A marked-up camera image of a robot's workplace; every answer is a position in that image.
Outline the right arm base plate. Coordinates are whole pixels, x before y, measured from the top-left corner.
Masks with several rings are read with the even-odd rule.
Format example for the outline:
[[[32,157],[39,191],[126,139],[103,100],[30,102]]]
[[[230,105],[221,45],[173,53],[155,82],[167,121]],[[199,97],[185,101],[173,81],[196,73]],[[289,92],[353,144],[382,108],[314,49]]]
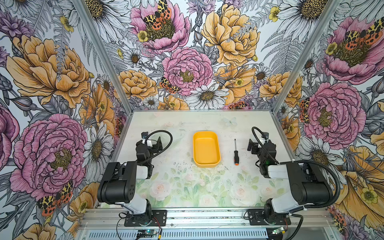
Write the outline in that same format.
[[[264,209],[250,209],[245,214],[245,219],[251,226],[286,226],[291,225],[290,217],[286,214],[265,213]]]

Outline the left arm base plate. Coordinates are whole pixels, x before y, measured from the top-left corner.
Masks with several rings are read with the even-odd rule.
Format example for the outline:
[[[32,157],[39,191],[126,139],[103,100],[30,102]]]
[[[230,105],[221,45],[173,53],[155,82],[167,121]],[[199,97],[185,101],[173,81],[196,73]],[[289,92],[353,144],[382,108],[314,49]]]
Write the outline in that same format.
[[[126,217],[125,227],[165,227],[167,222],[166,210],[152,210],[140,215]]]

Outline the black orange handled screwdriver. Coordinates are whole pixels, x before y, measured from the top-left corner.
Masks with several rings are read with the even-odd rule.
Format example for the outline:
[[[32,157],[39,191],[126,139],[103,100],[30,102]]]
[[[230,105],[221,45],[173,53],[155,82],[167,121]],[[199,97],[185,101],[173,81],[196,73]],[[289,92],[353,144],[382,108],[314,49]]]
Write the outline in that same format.
[[[234,140],[234,143],[235,143],[234,163],[236,166],[238,166],[240,163],[240,158],[239,158],[239,152],[237,150],[237,140],[236,139]]]

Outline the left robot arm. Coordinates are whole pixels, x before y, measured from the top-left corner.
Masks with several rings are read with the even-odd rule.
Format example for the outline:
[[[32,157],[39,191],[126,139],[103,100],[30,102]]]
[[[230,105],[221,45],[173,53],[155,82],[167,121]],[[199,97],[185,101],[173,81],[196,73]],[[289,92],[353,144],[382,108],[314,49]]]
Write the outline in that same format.
[[[161,137],[151,139],[148,132],[136,143],[135,161],[108,163],[97,191],[100,203],[118,205],[133,216],[151,215],[151,205],[136,193],[138,180],[148,180],[153,174],[152,159],[163,151]]]

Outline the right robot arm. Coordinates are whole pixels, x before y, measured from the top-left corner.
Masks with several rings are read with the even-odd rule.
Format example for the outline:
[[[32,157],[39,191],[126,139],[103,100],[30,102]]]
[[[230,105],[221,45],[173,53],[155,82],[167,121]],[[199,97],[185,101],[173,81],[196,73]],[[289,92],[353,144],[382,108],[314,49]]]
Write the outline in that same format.
[[[307,209],[326,208],[336,202],[341,193],[337,175],[325,164],[309,160],[276,160],[277,146],[267,132],[252,127],[255,141],[250,140],[248,151],[257,155],[255,165],[266,179],[289,182],[289,190],[280,197],[266,200],[264,208],[249,209],[244,217],[250,225],[289,224],[290,216]]]

